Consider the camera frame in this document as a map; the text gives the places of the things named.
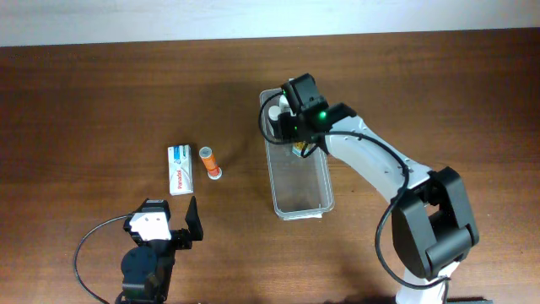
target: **white wall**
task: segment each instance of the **white wall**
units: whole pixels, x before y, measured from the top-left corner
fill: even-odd
[[[532,26],[540,0],[0,0],[0,46]]]

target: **brown wood surface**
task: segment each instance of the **brown wood surface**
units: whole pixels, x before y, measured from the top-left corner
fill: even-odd
[[[182,143],[212,147],[224,176],[194,159],[205,239],[176,254],[169,303],[394,295],[373,246],[386,204],[345,164],[329,161],[336,207],[322,219],[273,212],[258,96],[304,72],[407,156],[462,175],[481,242],[451,297],[538,303],[538,29],[0,49],[0,302],[94,302],[73,251],[146,197],[185,226],[190,197],[169,195],[165,151]],[[389,230],[383,243],[400,274]],[[114,301],[132,247],[120,223],[98,231],[84,281]]]

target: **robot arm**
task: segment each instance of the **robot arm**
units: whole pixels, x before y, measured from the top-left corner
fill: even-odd
[[[124,274],[121,296],[126,304],[163,303],[169,293],[176,250],[192,248],[203,240],[203,227],[192,197],[186,214],[189,229],[169,230],[170,210],[165,200],[147,199],[124,223],[124,230],[137,243],[121,261]]]
[[[407,171],[397,159],[406,164],[407,189],[401,190],[391,212],[394,248],[407,268],[404,279],[411,285],[428,285],[439,276],[449,277],[479,240],[459,175],[449,167],[434,172],[409,159],[374,134],[348,106],[329,106],[309,74],[291,79],[282,90],[280,104],[287,106],[270,123],[280,143],[316,144],[355,169],[388,203],[406,181]],[[439,211],[428,215],[427,204],[438,206]],[[444,284],[428,289],[403,286],[396,301],[441,303],[444,290]]]

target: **transparent plastic box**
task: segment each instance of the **transparent plastic box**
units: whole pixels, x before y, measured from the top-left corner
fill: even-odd
[[[263,91],[260,95],[261,104],[279,91]],[[267,112],[270,106],[277,106],[278,101],[279,96],[273,98],[262,113],[263,131],[270,136]],[[282,220],[320,218],[323,213],[332,210],[332,183],[327,156],[321,149],[303,159],[293,153],[292,144],[275,145],[265,140],[265,145],[273,207]]]

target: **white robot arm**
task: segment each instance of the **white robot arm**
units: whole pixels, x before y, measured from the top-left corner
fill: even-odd
[[[413,189],[429,180],[428,173],[432,171],[431,168],[411,160],[394,149],[382,138],[373,133],[365,125],[362,118],[358,116],[346,117],[333,124],[331,132],[336,131],[362,133],[376,138],[388,148],[393,149],[408,166],[410,174],[409,189]],[[347,135],[329,135],[325,137],[325,140],[329,154],[351,166],[377,189],[388,203],[397,195],[398,189],[403,185],[404,176],[402,175],[402,168],[380,146],[370,141],[358,140]],[[459,262],[449,264],[438,273],[438,276],[450,277],[458,264]],[[436,281],[436,279],[420,279],[408,269],[405,270],[404,280],[415,285],[427,285]],[[415,290],[403,286],[396,295],[396,304],[444,304],[444,293],[445,285],[443,283],[426,290]]]
[[[344,104],[329,106],[309,74],[291,79],[281,88],[283,93],[266,100],[259,112],[264,138],[272,144],[315,144],[314,149],[347,163],[373,185],[390,204],[377,227],[375,249],[383,268],[403,285],[397,304],[441,304],[451,273],[479,241],[462,179],[449,167],[435,172],[409,159]],[[270,138],[262,131],[261,117],[265,105],[279,95],[283,95],[280,104],[286,106],[278,117],[273,111],[274,138]],[[304,152],[307,157],[312,151]],[[438,206],[439,211],[428,215],[427,204]],[[390,270],[378,248],[389,216],[394,248],[406,266],[403,279]]]

